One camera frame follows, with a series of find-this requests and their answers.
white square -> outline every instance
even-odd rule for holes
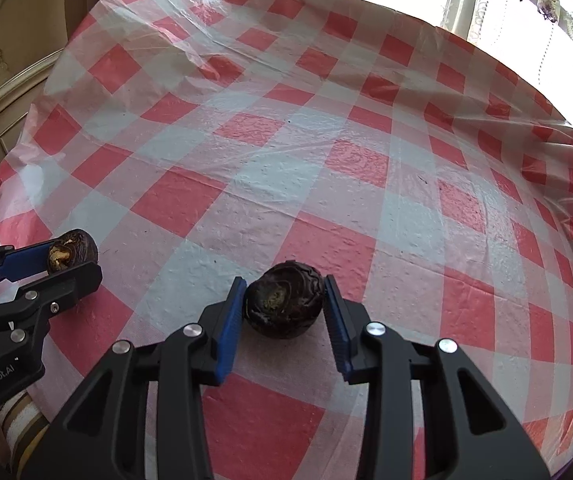
[[[68,92],[87,73],[67,50],[62,51],[44,85],[44,95]]]
[[[57,233],[62,234],[71,229],[84,229],[99,247],[127,211],[128,209],[124,206],[92,189],[60,224]]]
[[[109,99],[84,124],[84,131],[102,143],[110,142],[119,132],[138,118],[124,108],[115,98]]]
[[[530,379],[530,359],[500,353],[493,356],[493,386],[517,420],[524,420]]]
[[[527,297],[526,280],[519,253],[496,240],[487,240],[493,286],[515,298]]]
[[[566,285],[554,274],[547,271],[545,273],[549,286],[549,297],[551,298],[551,312],[563,319],[568,319],[569,306],[566,301]]]
[[[153,139],[141,146],[137,153],[153,160],[177,162],[204,142],[205,137],[205,132],[169,124]]]
[[[444,265],[444,226],[438,211],[385,191],[378,239]]]
[[[555,363],[553,368],[553,398],[550,416],[564,415],[569,410],[571,366]]]
[[[151,283],[135,312],[169,335],[186,323],[198,322],[205,306],[225,300],[235,276],[250,283],[260,274],[184,240]],[[160,298],[175,301],[160,303]]]

striped cloth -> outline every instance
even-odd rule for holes
[[[48,421],[22,390],[0,408],[0,425],[9,444],[12,475],[19,479],[28,457],[46,433]]]

checkered tablecloth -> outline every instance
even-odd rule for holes
[[[296,258],[403,336],[456,339],[551,470],[573,455],[573,129],[444,30],[359,0],[100,1],[0,168],[1,244],[71,228],[105,277],[52,320],[30,390],[49,418],[116,339],[162,340]],[[244,327],[204,393],[214,470],[354,478],[364,409],[323,319]]]

table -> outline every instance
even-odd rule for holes
[[[296,258],[404,337],[456,339],[551,471],[573,455],[573,128],[444,30],[360,0],[100,1],[0,167],[0,243],[71,228],[105,277],[52,320],[47,418],[116,339]],[[218,478],[353,478],[365,388],[323,324],[244,327],[203,397]]]

red and white tablecloth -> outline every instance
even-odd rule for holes
[[[456,339],[551,470],[573,455],[573,129],[444,30],[360,0],[100,1],[0,168],[1,244],[70,228],[105,277],[52,320],[30,390],[49,418],[116,339],[162,340],[296,258],[403,336]],[[214,470],[354,478],[364,409],[322,318],[245,327],[204,393]]]

